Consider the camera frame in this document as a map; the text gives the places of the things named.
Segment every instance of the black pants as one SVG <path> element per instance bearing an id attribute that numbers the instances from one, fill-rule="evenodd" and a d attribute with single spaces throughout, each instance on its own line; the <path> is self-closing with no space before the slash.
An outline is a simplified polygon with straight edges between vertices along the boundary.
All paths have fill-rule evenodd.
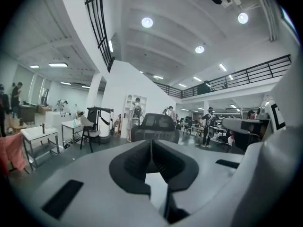
<path id="1" fill-rule="evenodd" d="M 210 141 L 210 137 L 208 135 L 208 127 L 204 128 L 204 132 L 203 132 L 203 141 L 202 141 L 202 145 L 205 145 L 205 142 L 207 145 L 209 145 L 209 141 Z"/>
<path id="2" fill-rule="evenodd" d="M 6 137 L 4 119 L 0 119 L 1 136 Z"/>

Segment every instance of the floor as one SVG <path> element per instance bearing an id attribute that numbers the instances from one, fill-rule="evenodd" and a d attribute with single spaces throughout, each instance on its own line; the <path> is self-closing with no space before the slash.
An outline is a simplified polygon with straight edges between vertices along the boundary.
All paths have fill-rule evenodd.
<path id="1" fill-rule="evenodd" d="M 38 114 L 37 118 L 35 119 L 36 123 L 34 125 L 29 125 L 29 127 L 39 126 L 40 123 L 44 121 L 44 118 L 45 116 Z M 216 142 L 213 141 L 210 141 L 209 148 L 201 147 L 199 142 L 197 142 L 197 138 L 195 136 L 196 133 L 186 135 L 186 133 L 183 134 L 183 131 L 180 131 L 179 145 L 183 145 L 184 147 L 191 147 L 191 148 L 197 147 L 204 150 L 225 152 L 222 146 L 218 145 Z M 58 129 L 58 137 L 59 137 L 59 145 L 62 146 L 61 128 Z M 101 146 L 99 146 L 97 143 L 92 143 L 92 147 L 93 147 L 93 151 L 97 152 L 127 143 L 128 142 L 125 138 L 112 137 L 109 143 L 101 144 Z M 23 192 L 25 192 L 30 196 L 32 193 L 35 192 L 35 189 L 37 189 L 53 173 L 64 168 L 69 163 L 73 162 L 74 160 L 86 154 L 90 154 L 90 148 L 88 143 L 82 146 L 82 150 L 80 150 L 80 143 L 76 143 L 75 145 L 70 146 L 65 150 L 61 148 L 61 153 L 59 155 L 49 154 L 48 160 L 33 172 L 31 171 L 30 167 L 27 166 L 26 169 L 29 172 L 29 174 L 26 173 L 25 171 L 12 172 L 9 177 L 10 182 L 17 189 L 22 190 Z"/>

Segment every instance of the black slot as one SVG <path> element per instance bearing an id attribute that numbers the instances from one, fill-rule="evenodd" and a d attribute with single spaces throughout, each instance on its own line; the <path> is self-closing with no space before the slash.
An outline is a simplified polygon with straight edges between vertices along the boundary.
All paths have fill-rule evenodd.
<path id="1" fill-rule="evenodd" d="M 222 159 L 217 160 L 216 163 L 220 164 L 222 166 L 228 166 L 228 167 L 234 168 L 234 169 L 237 169 L 238 166 L 240 165 L 240 163 L 233 162 L 233 161 L 222 160 Z"/>
<path id="2" fill-rule="evenodd" d="M 82 182 L 69 180 L 43 207 L 42 210 L 50 216 L 59 219 L 65 212 L 78 191 L 84 185 Z"/>

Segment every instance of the white column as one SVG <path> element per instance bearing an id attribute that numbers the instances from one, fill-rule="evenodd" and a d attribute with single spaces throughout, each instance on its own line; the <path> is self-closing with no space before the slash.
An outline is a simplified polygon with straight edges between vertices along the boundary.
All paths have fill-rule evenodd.
<path id="1" fill-rule="evenodd" d="M 95 106 L 95 101 L 96 101 L 96 97 L 97 97 L 97 93 L 98 93 L 101 78 L 102 78 L 101 73 L 95 73 L 94 76 L 93 76 L 93 79 L 91 81 L 89 94 L 88 94 L 87 99 L 86 99 L 86 108 L 85 108 L 85 115 L 86 116 L 89 113 L 87 108 Z"/>
<path id="2" fill-rule="evenodd" d="M 204 101 L 204 112 L 203 115 L 206 115 L 208 113 L 209 103 L 208 101 Z"/>
<path id="3" fill-rule="evenodd" d="M 41 85 L 41 88 L 40 88 L 39 98 L 38 98 L 38 105 L 41 103 L 41 97 L 42 97 L 45 82 L 46 82 L 46 78 L 43 78 L 42 85 Z"/>
<path id="4" fill-rule="evenodd" d="M 32 103 L 32 96 L 33 96 L 33 91 L 34 91 L 34 86 L 36 82 L 37 74 L 33 75 L 32 82 L 30 84 L 29 92 L 28 92 L 28 102 Z"/>

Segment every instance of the small white table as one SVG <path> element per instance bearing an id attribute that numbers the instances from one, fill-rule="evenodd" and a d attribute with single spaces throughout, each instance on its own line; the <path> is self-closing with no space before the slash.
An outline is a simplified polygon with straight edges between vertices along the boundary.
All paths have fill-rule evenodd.
<path id="1" fill-rule="evenodd" d="M 63 127 L 69 128 L 72 130 L 72 138 L 68 140 L 64 140 L 63 136 Z M 61 131 L 62 131 L 62 144 L 63 148 L 67 149 L 71 144 L 73 145 L 75 142 L 79 141 L 81 137 L 78 137 L 75 139 L 75 134 L 79 133 L 83 130 L 81 127 L 81 122 L 79 120 L 71 120 L 71 121 L 66 121 L 61 123 Z"/>
<path id="2" fill-rule="evenodd" d="M 53 128 L 53 127 L 45 128 L 45 132 L 43 133 L 42 126 L 38 126 L 38 127 L 34 127 L 34 128 L 23 129 L 23 130 L 21 130 L 21 133 L 23 134 L 24 150 L 25 150 L 29 165 L 32 170 L 33 170 L 33 166 L 32 166 L 32 163 L 29 161 L 29 155 L 34 160 L 35 168 L 38 168 L 42 163 L 44 163 L 44 162 L 37 163 L 36 159 L 39 156 L 45 154 L 48 151 L 50 153 L 54 153 L 56 155 L 60 153 L 59 144 L 58 144 L 58 130 L 56 128 Z M 49 137 L 51 135 L 55 135 L 56 143 L 49 140 Z M 45 137 L 47 137 L 47 143 L 43 144 L 41 141 L 41 145 L 38 147 L 35 147 L 33 149 L 32 141 L 38 140 L 41 138 L 45 138 Z M 27 150 L 25 142 L 27 142 L 29 144 L 30 150 Z M 57 148 L 57 153 L 52 151 L 53 148 Z"/>
<path id="3" fill-rule="evenodd" d="M 62 122 L 70 121 L 71 114 L 66 112 L 49 111 L 45 112 L 45 123 L 55 127 L 59 126 Z"/>

